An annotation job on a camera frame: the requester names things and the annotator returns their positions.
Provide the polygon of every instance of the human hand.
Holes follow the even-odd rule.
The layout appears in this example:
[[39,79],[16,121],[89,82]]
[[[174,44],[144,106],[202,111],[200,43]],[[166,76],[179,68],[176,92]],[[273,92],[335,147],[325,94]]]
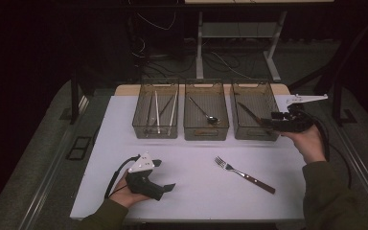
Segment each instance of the human hand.
[[134,194],[129,187],[127,186],[127,181],[125,178],[127,177],[127,170],[125,171],[122,178],[118,181],[115,186],[115,189],[112,192],[112,195],[109,199],[129,208],[133,204],[150,199],[149,197],[141,194]]
[[280,132],[280,134],[294,142],[294,146],[303,155],[307,164],[315,161],[326,161],[321,134],[316,125],[303,132]]

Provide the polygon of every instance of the spoon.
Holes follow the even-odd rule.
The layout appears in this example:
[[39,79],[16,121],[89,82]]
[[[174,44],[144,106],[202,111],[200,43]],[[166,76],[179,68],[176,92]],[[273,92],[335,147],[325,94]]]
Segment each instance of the spoon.
[[219,124],[220,120],[218,118],[209,116],[204,110],[202,110],[202,108],[196,102],[194,102],[194,100],[191,97],[188,97],[188,99],[190,99],[190,101],[193,102],[196,105],[196,107],[198,107],[199,110],[204,114],[204,116],[207,118],[208,124],[210,125]]

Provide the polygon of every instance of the metal fork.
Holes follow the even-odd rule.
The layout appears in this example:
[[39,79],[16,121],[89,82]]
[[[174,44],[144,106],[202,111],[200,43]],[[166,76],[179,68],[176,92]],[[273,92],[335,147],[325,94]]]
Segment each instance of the metal fork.
[[240,175],[241,177],[245,178],[246,180],[252,182],[253,184],[261,187],[262,189],[268,191],[271,194],[274,194],[276,192],[276,190],[266,184],[264,184],[262,181],[253,178],[252,176],[244,173],[244,172],[240,172],[238,170],[235,170],[231,165],[229,165],[228,163],[226,163],[225,161],[223,161],[222,159],[220,159],[220,157],[216,157],[215,158],[215,162],[217,162],[217,164],[219,166],[221,166],[223,169],[227,170],[227,171],[231,171],[234,173],[237,173],[238,175]]

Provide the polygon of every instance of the person's arm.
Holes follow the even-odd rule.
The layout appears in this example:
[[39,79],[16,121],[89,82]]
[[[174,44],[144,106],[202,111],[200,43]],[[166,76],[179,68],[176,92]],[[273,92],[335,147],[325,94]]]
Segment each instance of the person's arm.
[[137,202],[149,199],[145,195],[133,194],[127,187],[125,177],[122,176],[115,186],[113,194],[105,199],[101,207],[93,215],[84,218],[78,230],[119,230],[127,215],[128,208]]
[[304,217],[308,230],[368,229],[357,211],[357,197],[337,177],[325,160],[321,135],[316,126],[301,133],[281,133],[289,137],[303,155],[306,179]]

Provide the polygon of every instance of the sleeve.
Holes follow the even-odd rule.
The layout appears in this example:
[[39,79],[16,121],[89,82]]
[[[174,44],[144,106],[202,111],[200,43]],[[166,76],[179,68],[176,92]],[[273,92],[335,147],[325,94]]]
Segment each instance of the sleeve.
[[303,168],[306,179],[304,216],[308,230],[368,229],[357,211],[357,197],[336,176],[328,162]]
[[127,212],[121,204],[105,199],[97,212],[80,222],[77,230],[120,230]]

